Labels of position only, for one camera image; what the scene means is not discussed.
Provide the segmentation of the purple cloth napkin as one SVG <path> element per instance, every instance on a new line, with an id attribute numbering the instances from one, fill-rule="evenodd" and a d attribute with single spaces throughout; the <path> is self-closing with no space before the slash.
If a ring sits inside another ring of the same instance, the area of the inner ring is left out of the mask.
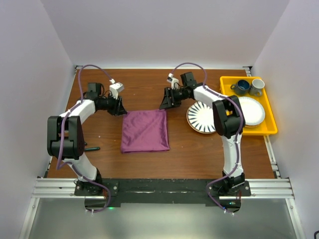
<path id="1" fill-rule="evenodd" d="M 123 117 L 121 153 L 169 151 L 165 110 L 130 111 Z"/>

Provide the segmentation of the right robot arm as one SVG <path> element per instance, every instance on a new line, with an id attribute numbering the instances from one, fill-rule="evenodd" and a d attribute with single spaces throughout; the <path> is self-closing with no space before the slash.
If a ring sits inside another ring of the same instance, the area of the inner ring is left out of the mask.
<path id="1" fill-rule="evenodd" d="M 237 96 L 226 96 L 210 89 L 204 83 L 198 83 L 191 72 L 181 75 L 179 80 L 169 73 L 167 81 L 170 87 L 164 89 L 161 110 L 177 108 L 181 101 L 194 99 L 211 105 L 215 131 L 221 136 L 224 150 L 224 167 L 222 177 L 207 185 L 208 192 L 214 186 L 220 186 L 220 192 L 232 196 L 245 183 L 245 174 L 241 164 L 241 138 L 245 120 Z"/>

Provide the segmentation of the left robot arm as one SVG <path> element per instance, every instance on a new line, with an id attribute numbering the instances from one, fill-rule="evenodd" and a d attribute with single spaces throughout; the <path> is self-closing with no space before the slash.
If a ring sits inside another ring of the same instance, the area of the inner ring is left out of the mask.
<path id="1" fill-rule="evenodd" d="M 80 92 L 81 97 L 72 108 L 47 120 L 47 152 L 57 158 L 56 169 L 68 165 L 77 175 L 77 188 L 91 195 L 106 194 L 107 189 L 99 170 L 85 154 L 82 124 L 96 111 L 125 115 L 127 112 L 119 95 L 123 89 L 124 85 L 114 80 L 107 92 L 101 83 L 89 83 L 88 90 Z"/>

